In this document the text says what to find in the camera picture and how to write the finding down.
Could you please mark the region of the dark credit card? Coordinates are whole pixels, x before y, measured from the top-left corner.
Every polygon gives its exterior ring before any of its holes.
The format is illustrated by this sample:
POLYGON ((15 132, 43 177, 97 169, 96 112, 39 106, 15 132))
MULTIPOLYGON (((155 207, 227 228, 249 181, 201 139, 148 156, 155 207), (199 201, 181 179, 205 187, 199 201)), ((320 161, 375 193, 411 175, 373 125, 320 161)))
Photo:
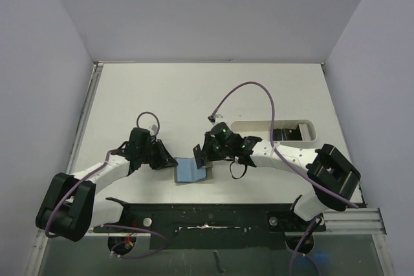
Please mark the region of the dark credit card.
POLYGON ((201 146, 199 144, 197 144, 193 148, 193 155, 194 155, 194 159, 195 159, 197 169, 201 169, 201 168, 205 167, 206 161, 203 157, 204 155, 203 155, 201 146))

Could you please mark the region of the grey blue card holder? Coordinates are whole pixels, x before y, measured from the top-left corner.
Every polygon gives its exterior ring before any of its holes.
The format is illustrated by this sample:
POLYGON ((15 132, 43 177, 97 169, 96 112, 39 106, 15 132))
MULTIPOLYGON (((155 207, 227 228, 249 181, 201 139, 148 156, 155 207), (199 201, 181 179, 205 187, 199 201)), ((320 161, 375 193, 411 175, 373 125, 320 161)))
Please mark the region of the grey blue card holder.
POLYGON ((203 182, 212 176, 212 165, 197 167, 196 159, 176 158, 174 180, 176 184, 193 184, 203 182))

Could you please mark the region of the white plastic tray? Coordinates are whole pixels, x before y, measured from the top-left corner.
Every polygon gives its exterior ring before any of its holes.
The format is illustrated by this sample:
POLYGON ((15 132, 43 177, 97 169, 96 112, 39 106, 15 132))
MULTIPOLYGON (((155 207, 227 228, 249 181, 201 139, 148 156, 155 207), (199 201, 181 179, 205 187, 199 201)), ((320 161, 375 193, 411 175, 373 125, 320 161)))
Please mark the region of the white plastic tray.
MULTIPOLYGON (((269 138, 270 128, 270 121, 236 121, 230 126, 233 132, 240 135, 264 138, 269 138)), ((286 132, 284 141, 313 142, 317 139, 316 128, 310 120, 276 120, 274 122, 274 139, 276 139, 277 130, 286 132)))

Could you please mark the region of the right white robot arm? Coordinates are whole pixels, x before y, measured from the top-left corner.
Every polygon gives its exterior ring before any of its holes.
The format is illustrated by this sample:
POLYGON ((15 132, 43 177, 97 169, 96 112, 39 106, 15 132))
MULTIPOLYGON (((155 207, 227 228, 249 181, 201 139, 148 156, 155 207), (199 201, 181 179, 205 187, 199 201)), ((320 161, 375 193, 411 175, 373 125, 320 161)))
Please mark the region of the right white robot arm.
POLYGON ((228 160, 245 168, 266 167, 297 173, 312 185, 300 195, 288 214, 290 226, 302 230, 328 209, 356 208, 351 197, 361 174, 333 145, 306 149, 276 144, 257 136, 241 136, 226 123, 215 124, 204 134, 204 143, 193 149, 198 168, 207 163, 228 160))

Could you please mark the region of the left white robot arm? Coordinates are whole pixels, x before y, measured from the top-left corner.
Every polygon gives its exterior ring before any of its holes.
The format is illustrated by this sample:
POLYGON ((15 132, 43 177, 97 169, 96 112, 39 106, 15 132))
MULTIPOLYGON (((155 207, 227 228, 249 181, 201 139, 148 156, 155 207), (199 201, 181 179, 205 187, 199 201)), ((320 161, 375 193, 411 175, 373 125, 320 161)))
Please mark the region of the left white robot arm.
POLYGON ((110 224, 117 231, 131 225, 125 202, 107 198, 97 203, 95 196, 115 181, 148 165, 159 171, 178 163, 151 131, 135 127, 129 139, 107 152, 103 162, 68 175, 56 174, 36 215, 35 225, 49 238, 63 237, 77 242, 90 228, 110 224))

